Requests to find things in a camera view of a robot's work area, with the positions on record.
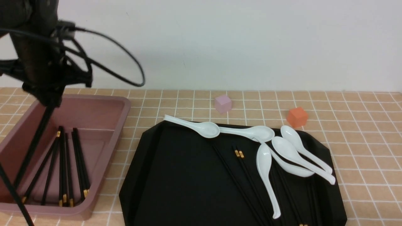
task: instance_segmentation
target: tiled table surface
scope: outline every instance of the tiled table surface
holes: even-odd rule
[[[120,186],[142,132],[165,114],[237,125],[286,124],[287,111],[303,107],[307,131],[330,148],[348,215],[348,226],[402,225],[402,94],[373,92],[242,92],[67,89],[66,93],[127,97],[131,111],[94,214],[85,222],[35,218],[36,225],[124,225]],[[214,97],[227,94],[233,109],[219,114]],[[0,141],[34,98],[19,88],[0,89]],[[23,225],[0,214],[0,225]]]

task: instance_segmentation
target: chopsticks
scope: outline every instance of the chopsticks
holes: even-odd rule
[[[73,128],[71,136],[73,139],[74,153],[77,164],[78,182],[80,183],[81,200],[83,201],[87,197],[90,187],[88,172],[86,171],[85,160],[82,154],[82,148],[77,128]]]

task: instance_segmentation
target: pink cube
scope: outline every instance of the pink cube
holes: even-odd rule
[[[215,109],[223,114],[228,112],[232,109],[232,101],[226,95],[222,95],[215,98]]]

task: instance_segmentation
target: black cable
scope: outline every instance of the black cable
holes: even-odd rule
[[[72,54],[74,54],[74,55],[76,55],[76,56],[81,57],[81,58],[84,59],[85,61],[90,62],[91,64],[94,64],[94,65],[97,66],[98,68],[104,70],[105,72],[109,73],[110,75],[114,76],[115,78],[117,78],[117,79],[119,79],[119,80],[121,80],[121,81],[123,81],[123,82],[125,82],[125,83],[128,83],[128,84],[133,85],[133,86],[136,86],[136,87],[142,87],[142,86],[145,85],[145,74],[144,74],[144,70],[142,69],[142,66],[141,66],[141,64],[139,63],[139,61],[138,61],[128,50],[126,50],[121,44],[119,44],[117,41],[113,40],[112,38],[110,38],[110,37],[108,37],[108,36],[106,36],[106,35],[102,35],[102,34],[100,34],[100,33],[94,32],[94,31],[87,31],[87,30],[85,30],[85,29],[79,28],[79,31],[89,32],[89,33],[93,33],[93,34],[96,34],[96,35],[100,35],[100,36],[102,36],[102,37],[104,37],[104,38],[110,40],[111,42],[113,42],[114,44],[116,44],[117,46],[119,46],[124,52],[126,52],[126,53],[130,56],[130,58],[137,64],[137,66],[138,66],[138,68],[139,68],[139,70],[140,70],[140,72],[141,72],[142,83],[132,82],[132,81],[130,81],[130,80],[128,80],[128,79],[122,77],[121,75],[117,74],[116,72],[110,70],[109,68],[103,66],[101,63],[99,63],[99,62],[93,60],[92,58],[90,58],[90,57],[88,57],[88,56],[86,56],[86,55],[84,55],[84,54],[82,54],[82,53],[80,53],[80,52],[77,52],[77,51],[75,51],[74,49],[71,49],[71,48],[69,48],[69,47],[66,47],[65,45],[60,44],[60,43],[58,43],[58,42],[56,42],[56,41],[54,41],[54,40],[52,40],[52,39],[50,39],[50,38],[48,38],[48,37],[41,36],[41,35],[37,35],[37,34],[31,33],[31,32],[15,30],[15,29],[0,28],[0,31],[7,32],[7,33],[18,34],[18,35],[24,35],[24,36],[30,37],[30,38],[32,38],[32,39],[36,39],[36,40],[38,40],[38,41],[41,41],[41,42],[44,42],[44,43],[47,43],[47,44],[50,44],[50,45],[53,45],[53,46],[57,46],[58,48],[60,48],[60,49],[62,49],[62,50],[64,50],[64,51],[68,51],[68,52],[70,52],[70,53],[72,53]]]

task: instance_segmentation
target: white grout line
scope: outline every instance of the white grout line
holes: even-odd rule
[[[145,96],[146,96],[146,95],[147,95],[147,90],[145,90],[144,98],[143,98],[142,104],[141,104],[141,109],[140,109],[140,111],[139,111],[139,116],[141,115],[142,107],[144,106],[144,101],[145,101]],[[132,137],[132,139],[131,139],[131,143],[130,143],[129,150],[131,150],[131,146],[133,145],[133,140],[134,140],[134,136],[135,136],[136,130],[137,130],[137,128],[134,129],[134,133],[133,133],[133,137]],[[129,155],[130,155],[130,151],[127,152],[127,156],[126,156],[126,160],[125,160],[125,163],[126,163],[126,164],[127,164],[127,160],[128,160],[128,156],[129,156]],[[122,169],[122,171],[121,171],[120,177],[123,177],[123,173],[124,173],[124,167],[123,167],[123,169]],[[119,187],[120,187],[121,181],[122,181],[122,179],[119,179],[119,182],[117,183],[115,198],[114,198],[114,200],[113,200],[112,206],[110,207],[110,213],[109,213],[109,216],[108,216],[108,218],[107,218],[107,224],[106,224],[106,226],[109,225],[110,216],[111,216],[111,214],[112,214],[113,207],[114,207],[115,204],[116,204],[116,199],[118,199],[118,196],[119,196],[119,195],[118,195],[118,194],[119,194]]]
[[[318,120],[318,123],[320,124],[320,127],[321,127],[321,129],[323,129],[323,127],[322,127],[322,125],[321,125],[321,121],[320,120]],[[326,143],[328,143],[328,139],[327,139],[327,137],[326,137],[326,134],[324,133],[324,138],[325,138],[325,141],[326,141]],[[337,164],[337,162],[336,161],[334,161],[334,160],[332,160],[332,162],[334,163],[334,166],[336,167],[336,168],[338,168],[338,164]],[[343,179],[342,179],[342,175],[339,173],[339,175],[337,175],[337,178],[338,178],[338,176],[339,176],[339,178],[341,179],[341,181],[343,182]],[[350,195],[349,195],[349,192],[347,191],[347,189],[345,189],[345,192],[346,192],[346,196],[347,196],[347,198],[350,200],[351,198],[350,198]],[[353,205],[352,205],[352,202],[349,202],[350,203],[350,205],[351,205],[351,207],[352,207],[352,211],[353,211],[353,213],[355,214],[355,216],[357,216],[357,214],[356,214],[356,210],[355,210],[355,208],[353,207]]]

